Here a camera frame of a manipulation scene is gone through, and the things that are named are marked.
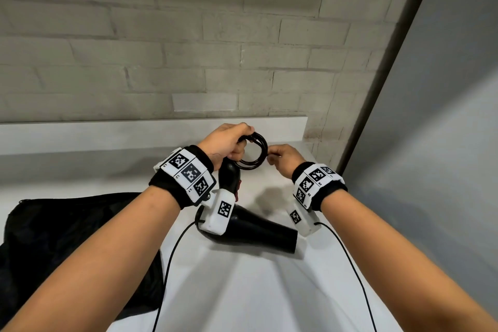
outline gray wall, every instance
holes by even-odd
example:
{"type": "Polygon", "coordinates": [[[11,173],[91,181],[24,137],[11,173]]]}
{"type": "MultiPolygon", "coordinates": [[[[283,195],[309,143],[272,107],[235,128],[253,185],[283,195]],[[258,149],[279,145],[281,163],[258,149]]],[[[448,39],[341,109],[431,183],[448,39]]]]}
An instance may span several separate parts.
{"type": "Polygon", "coordinates": [[[0,0],[0,122],[307,115],[335,166],[418,3],[0,0]]]}
{"type": "Polygon", "coordinates": [[[423,0],[344,176],[498,319],[498,0],[423,0]]]}

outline cable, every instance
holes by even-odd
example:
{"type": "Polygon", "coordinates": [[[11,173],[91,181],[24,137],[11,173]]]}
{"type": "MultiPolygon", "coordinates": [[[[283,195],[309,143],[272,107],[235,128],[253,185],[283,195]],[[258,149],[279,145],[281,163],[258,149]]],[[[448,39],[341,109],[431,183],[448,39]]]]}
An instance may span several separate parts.
{"type": "Polygon", "coordinates": [[[157,309],[157,315],[156,315],[156,320],[154,322],[154,328],[153,328],[153,332],[155,332],[155,329],[157,327],[157,321],[159,320],[159,314],[161,313],[161,306],[162,306],[162,303],[164,302],[164,296],[166,295],[166,281],[168,281],[168,274],[169,274],[169,266],[171,265],[171,259],[173,258],[173,253],[175,253],[175,249],[176,247],[178,246],[178,243],[180,242],[181,238],[183,237],[183,235],[187,232],[187,230],[192,227],[193,225],[195,225],[195,222],[192,222],[190,223],[182,232],[182,234],[180,235],[180,237],[178,238],[178,240],[176,241],[176,244],[175,246],[173,247],[173,250],[171,251],[171,255],[169,255],[169,261],[168,261],[168,266],[166,268],[166,274],[164,276],[164,285],[162,286],[162,302],[160,303],[159,305],[159,308],[157,309]]]}
{"type": "Polygon", "coordinates": [[[239,167],[241,170],[246,170],[246,171],[255,170],[256,168],[258,168],[261,164],[263,164],[265,162],[265,159],[268,156],[268,143],[266,142],[266,140],[263,138],[263,136],[261,134],[258,134],[256,132],[252,133],[251,135],[242,135],[239,138],[239,142],[244,140],[244,139],[247,139],[251,142],[254,142],[258,146],[260,146],[261,147],[261,155],[259,155],[258,159],[254,160],[252,162],[248,162],[246,160],[241,160],[240,162],[236,162],[235,165],[237,167],[239,167]]]}
{"type": "Polygon", "coordinates": [[[375,322],[373,321],[373,320],[374,320],[374,317],[373,317],[373,315],[372,315],[372,311],[371,311],[371,309],[370,309],[369,299],[368,299],[368,297],[366,296],[366,291],[365,291],[365,288],[364,288],[364,286],[363,286],[362,280],[361,280],[361,279],[359,279],[359,275],[358,275],[358,273],[357,273],[357,271],[356,271],[356,269],[355,269],[355,266],[353,265],[353,263],[352,263],[352,261],[351,261],[351,258],[349,257],[348,252],[345,250],[344,244],[343,244],[343,243],[342,243],[342,241],[339,239],[339,236],[337,236],[337,234],[334,232],[334,230],[333,230],[332,228],[328,227],[325,223],[322,223],[322,222],[315,222],[314,224],[315,224],[315,225],[321,224],[322,226],[327,227],[327,228],[330,230],[330,232],[331,232],[331,233],[333,233],[333,234],[334,234],[334,236],[337,238],[337,240],[339,241],[339,243],[340,243],[341,247],[343,247],[344,253],[345,253],[346,257],[348,258],[349,263],[351,264],[351,267],[352,267],[353,271],[355,271],[356,278],[358,278],[359,284],[362,286],[363,294],[365,295],[366,305],[367,305],[367,307],[369,308],[370,319],[372,320],[373,329],[374,329],[374,331],[375,331],[375,332],[377,332],[377,328],[376,328],[376,326],[375,326],[375,322]]]}

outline forearm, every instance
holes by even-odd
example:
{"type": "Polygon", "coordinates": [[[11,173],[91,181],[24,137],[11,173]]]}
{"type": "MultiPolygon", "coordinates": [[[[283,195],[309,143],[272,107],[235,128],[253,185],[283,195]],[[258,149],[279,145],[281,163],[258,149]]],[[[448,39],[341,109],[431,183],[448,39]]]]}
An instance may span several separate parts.
{"type": "Polygon", "coordinates": [[[496,330],[455,282],[347,192],[326,197],[322,212],[403,330],[496,330]]]}
{"type": "Polygon", "coordinates": [[[38,288],[5,332],[105,331],[140,284],[180,208],[150,186],[38,288]]]}

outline painted brick wall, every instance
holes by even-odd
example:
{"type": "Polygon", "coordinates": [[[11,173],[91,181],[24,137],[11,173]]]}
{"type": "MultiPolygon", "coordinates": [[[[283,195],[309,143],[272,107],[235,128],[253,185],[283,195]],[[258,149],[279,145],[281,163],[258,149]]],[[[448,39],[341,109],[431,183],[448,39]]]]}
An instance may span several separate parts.
{"type": "Polygon", "coordinates": [[[0,0],[0,122],[305,114],[335,167],[416,1],[0,0]]]}

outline white table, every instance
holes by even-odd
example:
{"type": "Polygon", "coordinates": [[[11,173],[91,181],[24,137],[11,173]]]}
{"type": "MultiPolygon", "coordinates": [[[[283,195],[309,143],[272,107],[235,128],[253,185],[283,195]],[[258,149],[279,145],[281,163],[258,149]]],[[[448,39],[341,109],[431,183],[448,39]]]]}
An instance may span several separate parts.
{"type": "MultiPolygon", "coordinates": [[[[313,160],[301,142],[295,145],[313,160]]],[[[249,147],[254,154],[257,147],[249,147]]],[[[85,197],[142,191],[152,165],[170,148],[92,152],[30,153],[0,156],[0,224],[23,198],[85,197]]],[[[267,163],[242,171],[239,204],[292,227],[284,202],[292,182],[267,163]]],[[[162,246],[166,267],[173,245],[193,221],[196,208],[182,211],[162,246]]],[[[401,331],[367,284],[379,331],[401,331]]],[[[112,332],[150,332],[156,312],[115,322],[112,332]]],[[[184,235],[173,257],[157,332],[326,332],[372,331],[363,292],[332,234],[321,228],[298,238],[295,255],[257,247],[218,245],[195,227],[184,235]]]]}

